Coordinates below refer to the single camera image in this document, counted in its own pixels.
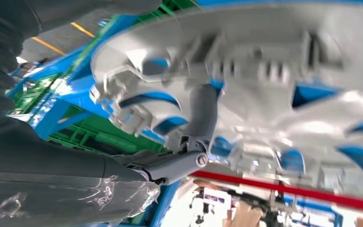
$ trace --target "red rail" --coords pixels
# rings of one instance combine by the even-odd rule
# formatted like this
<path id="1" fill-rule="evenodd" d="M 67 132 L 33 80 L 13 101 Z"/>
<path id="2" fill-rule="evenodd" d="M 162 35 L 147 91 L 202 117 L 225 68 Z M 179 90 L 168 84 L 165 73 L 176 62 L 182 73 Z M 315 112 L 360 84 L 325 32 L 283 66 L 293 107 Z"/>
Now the red rail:
<path id="1" fill-rule="evenodd" d="M 216 181 L 222 182 L 230 182 L 230 183 L 241 183 L 249 186 L 259 187 L 270 189 L 278 192 L 286 192 L 295 195 L 301 195 L 304 197 L 310 197 L 318 200 L 329 201 L 336 203 L 338 205 L 343 205 L 346 207 L 351 207 L 355 209 L 363 210 L 363 200 L 356 199 L 353 197 L 343 196 L 343 195 L 335 195 L 329 192 L 321 192 L 311 189 L 297 188 L 288 185 L 278 185 L 272 183 L 266 183 L 261 181 L 254 181 L 249 179 L 243 179 L 235 176 L 228 176 L 222 174 L 209 173 L 205 171 L 197 171 L 192 173 L 191 176 L 202 177 L 207 179 L 212 179 Z"/>

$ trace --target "protective cover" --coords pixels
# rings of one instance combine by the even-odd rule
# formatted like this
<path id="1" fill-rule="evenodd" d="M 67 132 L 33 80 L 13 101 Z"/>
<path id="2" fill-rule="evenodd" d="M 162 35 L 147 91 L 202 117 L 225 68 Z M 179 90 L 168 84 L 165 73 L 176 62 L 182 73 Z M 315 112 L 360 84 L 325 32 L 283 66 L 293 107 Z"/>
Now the protective cover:
<path id="1" fill-rule="evenodd" d="M 0 227 L 119 223 L 160 193 L 155 183 L 116 178 L 0 173 Z"/>

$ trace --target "blue steel beam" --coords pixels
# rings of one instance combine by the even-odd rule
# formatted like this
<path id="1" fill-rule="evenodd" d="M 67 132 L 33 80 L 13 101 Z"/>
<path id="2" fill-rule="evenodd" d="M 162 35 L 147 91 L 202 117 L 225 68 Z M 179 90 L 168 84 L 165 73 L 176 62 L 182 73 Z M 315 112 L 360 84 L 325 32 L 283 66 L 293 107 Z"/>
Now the blue steel beam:
<path id="1" fill-rule="evenodd" d="M 293 197 L 285 196 L 285 202 L 292 203 L 293 201 L 294 201 Z M 309 209 L 321 210 L 321 211 L 328 212 L 328 213 L 335 213 L 329 205 L 317 203 L 317 202 L 313 202 L 313 201 L 297 200 L 297 205 L 300 207 L 305 207 L 305 208 L 309 208 Z"/>
<path id="2" fill-rule="evenodd" d="M 31 111 L 33 116 L 28 123 L 41 139 L 46 140 L 70 106 L 70 103 L 57 99 L 55 95 L 48 95 Z"/>
<path id="3" fill-rule="evenodd" d="M 81 113 L 78 113 L 68 119 L 66 119 L 65 121 L 63 122 L 60 122 L 58 123 L 55 128 L 53 128 L 53 130 L 51 131 L 51 133 L 56 133 L 62 129 L 65 129 L 73 124 L 76 124 L 77 122 L 79 121 L 82 121 L 84 119 L 86 119 L 87 117 L 90 117 L 92 116 L 93 114 L 91 112 L 88 112 L 88 111 L 83 111 Z"/>
<path id="4" fill-rule="evenodd" d="M 30 74 L 28 77 L 32 80 L 40 80 L 47 76 L 56 74 L 56 73 L 64 73 L 66 72 L 70 66 L 73 64 L 74 60 L 80 55 L 81 51 L 86 46 L 83 45 L 74 51 L 66 54 L 63 57 L 57 58 L 45 65 L 43 65 L 43 69 L 35 72 L 33 74 Z"/>
<path id="5" fill-rule="evenodd" d="M 163 197 L 159 202 L 158 207 L 156 208 L 155 215 L 152 218 L 149 227 L 161 226 L 162 220 L 164 219 L 165 214 L 169 209 L 170 203 L 172 202 L 173 197 L 176 194 L 177 189 L 179 188 L 179 185 L 180 181 L 177 181 L 166 187 L 166 189 L 163 192 Z"/>
<path id="6" fill-rule="evenodd" d="M 125 29 L 131 27 L 137 20 L 137 16 L 129 16 L 122 15 L 116 19 L 116 22 L 105 32 L 105 34 L 101 37 L 101 39 L 97 42 L 97 44 L 90 50 L 88 55 L 82 60 L 82 62 L 74 68 L 72 74 L 67 80 L 69 84 L 74 79 L 79 79 L 83 74 L 91 73 L 90 62 L 98 47 L 103 44 L 107 39 L 109 39 L 112 35 L 121 32 Z"/>
<path id="7" fill-rule="evenodd" d="M 220 7 L 225 5 L 242 5 L 242 4 L 266 4 L 266 3 L 292 3 L 292 2 L 316 2 L 308 0 L 196 0 L 199 6 Z M 325 0 L 323 2 L 346 3 L 346 4 L 363 4 L 363 0 Z"/>

